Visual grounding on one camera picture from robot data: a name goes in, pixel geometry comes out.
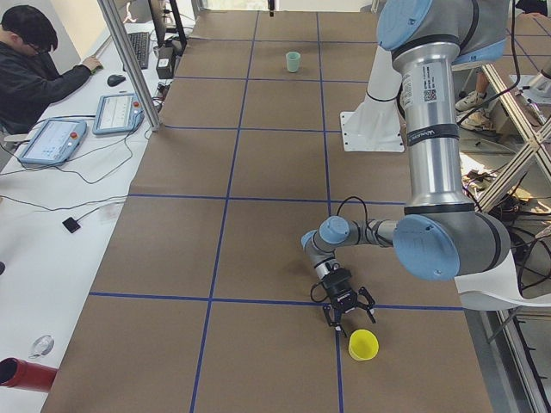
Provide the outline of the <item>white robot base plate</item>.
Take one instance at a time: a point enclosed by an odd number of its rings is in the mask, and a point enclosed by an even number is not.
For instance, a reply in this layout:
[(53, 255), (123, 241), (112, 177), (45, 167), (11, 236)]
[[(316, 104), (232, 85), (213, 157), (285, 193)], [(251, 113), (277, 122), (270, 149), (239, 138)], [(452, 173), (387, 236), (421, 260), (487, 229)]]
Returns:
[(364, 100), (350, 112), (339, 115), (346, 151), (402, 152), (397, 96), (402, 76), (392, 66), (391, 53), (375, 52)]

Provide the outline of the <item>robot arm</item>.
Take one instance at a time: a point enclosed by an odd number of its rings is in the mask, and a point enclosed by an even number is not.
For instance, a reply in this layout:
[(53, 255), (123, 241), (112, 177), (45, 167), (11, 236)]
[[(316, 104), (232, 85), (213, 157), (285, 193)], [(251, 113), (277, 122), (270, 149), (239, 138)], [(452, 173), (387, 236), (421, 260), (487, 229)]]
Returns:
[(406, 121), (412, 197), (398, 221), (339, 215), (301, 239), (313, 263), (326, 322), (341, 330), (343, 314), (371, 313), (368, 290), (350, 286), (338, 248), (373, 244), (393, 248), (401, 265), (423, 280), (451, 280), (499, 266), (511, 241), (495, 218), (476, 210), (461, 180), (460, 130), (455, 115), (453, 69), (498, 59), (505, 48), (511, 1), (389, 1), (377, 25), (379, 47), (401, 77), (390, 94)]

